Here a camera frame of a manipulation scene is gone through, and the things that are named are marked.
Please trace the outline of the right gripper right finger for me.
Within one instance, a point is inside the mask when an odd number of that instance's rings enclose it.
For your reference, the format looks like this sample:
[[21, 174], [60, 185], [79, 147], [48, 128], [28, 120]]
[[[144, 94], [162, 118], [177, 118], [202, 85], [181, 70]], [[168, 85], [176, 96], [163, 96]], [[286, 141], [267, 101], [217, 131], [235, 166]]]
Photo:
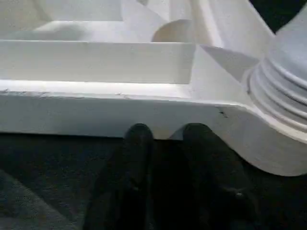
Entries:
[[208, 126], [190, 123], [169, 154], [171, 230], [259, 230], [261, 212], [239, 156]]

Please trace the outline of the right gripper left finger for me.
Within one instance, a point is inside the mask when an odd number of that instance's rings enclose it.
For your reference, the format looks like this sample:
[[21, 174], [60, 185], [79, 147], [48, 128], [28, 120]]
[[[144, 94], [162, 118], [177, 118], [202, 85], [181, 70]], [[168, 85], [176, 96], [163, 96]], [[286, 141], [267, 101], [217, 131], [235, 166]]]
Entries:
[[154, 137], [134, 124], [101, 169], [87, 205], [85, 230], [146, 229], [149, 167]]

